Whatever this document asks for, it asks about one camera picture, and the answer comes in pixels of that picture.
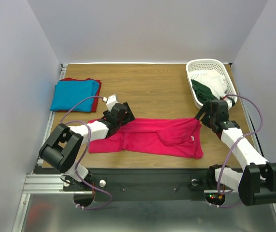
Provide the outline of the pink t-shirt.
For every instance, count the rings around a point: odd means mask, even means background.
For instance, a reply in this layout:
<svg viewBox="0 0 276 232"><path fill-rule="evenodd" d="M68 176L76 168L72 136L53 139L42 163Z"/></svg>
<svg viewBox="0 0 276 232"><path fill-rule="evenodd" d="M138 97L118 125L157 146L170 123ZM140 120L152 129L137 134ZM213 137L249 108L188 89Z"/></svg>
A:
<svg viewBox="0 0 276 232"><path fill-rule="evenodd" d="M195 118L136 118L121 126L113 136L92 141L89 153L133 151L200 159L201 123Z"/></svg>

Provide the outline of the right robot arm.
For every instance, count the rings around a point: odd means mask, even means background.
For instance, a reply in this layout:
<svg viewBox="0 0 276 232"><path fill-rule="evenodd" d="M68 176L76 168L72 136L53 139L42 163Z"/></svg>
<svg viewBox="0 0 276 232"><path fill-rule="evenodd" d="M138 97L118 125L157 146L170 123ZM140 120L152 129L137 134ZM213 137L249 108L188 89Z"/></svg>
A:
<svg viewBox="0 0 276 232"><path fill-rule="evenodd" d="M230 149L242 172L234 171L225 163L210 166L206 184L219 194L226 194L221 186L238 193L246 206L276 203L276 163L269 162L247 140L251 134L244 134L240 126L229 119L228 103L212 100L203 104L195 119L212 129L218 138Z"/></svg>

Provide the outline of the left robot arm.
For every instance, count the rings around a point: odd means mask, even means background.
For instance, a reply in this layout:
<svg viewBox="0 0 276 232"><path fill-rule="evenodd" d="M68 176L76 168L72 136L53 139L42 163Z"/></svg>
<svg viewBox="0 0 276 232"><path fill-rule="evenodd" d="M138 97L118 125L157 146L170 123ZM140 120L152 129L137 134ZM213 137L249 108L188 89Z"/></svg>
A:
<svg viewBox="0 0 276 232"><path fill-rule="evenodd" d="M116 102L94 122L69 127L60 123L39 150L39 157L62 174L74 179L79 190L87 190L91 185L89 171L77 161L82 144L112 137L121 126L135 120L127 102Z"/></svg>

